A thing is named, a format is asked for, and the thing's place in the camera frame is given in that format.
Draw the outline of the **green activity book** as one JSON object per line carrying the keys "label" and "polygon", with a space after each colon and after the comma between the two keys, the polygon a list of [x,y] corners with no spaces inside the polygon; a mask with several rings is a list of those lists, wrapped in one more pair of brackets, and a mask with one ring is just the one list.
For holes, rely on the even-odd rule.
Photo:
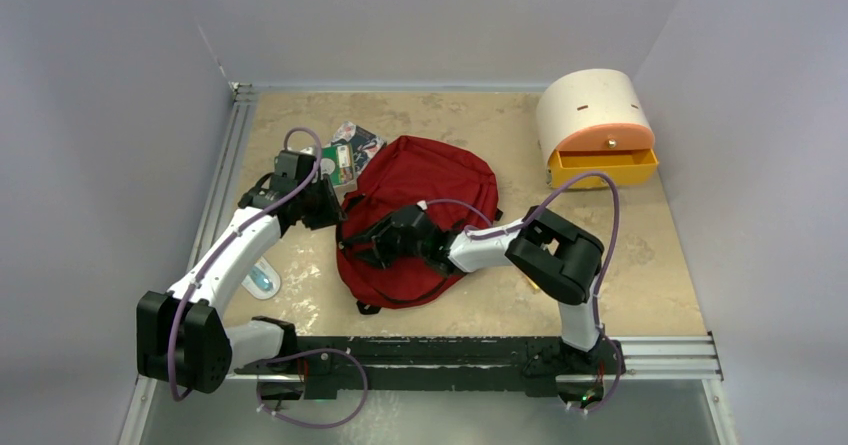
{"label": "green activity book", "polygon": [[322,148],[320,176],[327,178],[336,193],[353,191],[357,187],[352,148],[350,145],[330,145]]}

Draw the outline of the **red student backpack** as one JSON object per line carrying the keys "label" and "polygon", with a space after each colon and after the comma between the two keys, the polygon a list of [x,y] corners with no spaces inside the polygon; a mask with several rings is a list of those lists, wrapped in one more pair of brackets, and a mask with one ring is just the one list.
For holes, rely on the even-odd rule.
{"label": "red student backpack", "polygon": [[[346,194],[346,220],[337,227],[361,231],[408,205],[418,205],[451,234],[446,247],[467,227],[485,229],[500,220],[496,175],[485,161],[447,143],[401,136],[384,147]],[[372,268],[336,252],[341,280],[357,300],[359,312],[424,305],[463,277],[448,258],[450,273],[438,273],[416,257],[399,258],[388,269]]]}

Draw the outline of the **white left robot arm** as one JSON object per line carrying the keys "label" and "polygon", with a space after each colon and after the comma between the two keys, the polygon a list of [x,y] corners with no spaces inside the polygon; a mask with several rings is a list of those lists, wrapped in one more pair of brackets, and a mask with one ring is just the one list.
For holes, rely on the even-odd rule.
{"label": "white left robot arm", "polygon": [[226,327],[221,315],[259,259],[302,224],[332,227],[345,218],[321,159],[282,150],[273,171],[238,201],[230,223],[186,275],[165,292],[148,291],[136,307],[140,375],[167,382],[177,399],[210,394],[236,369],[261,362],[284,374],[297,364],[292,324],[255,317]]}

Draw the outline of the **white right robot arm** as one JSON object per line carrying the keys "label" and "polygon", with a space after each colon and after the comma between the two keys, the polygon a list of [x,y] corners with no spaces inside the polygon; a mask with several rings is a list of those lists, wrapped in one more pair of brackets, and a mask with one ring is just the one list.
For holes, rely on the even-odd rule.
{"label": "white right robot arm", "polygon": [[558,306],[564,364],[576,372],[599,366],[609,342],[597,294],[613,249],[544,206],[497,226],[460,220],[443,227],[432,201],[391,211],[370,224],[354,214],[337,226],[337,266],[363,315],[428,304],[461,278],[512,266]]}

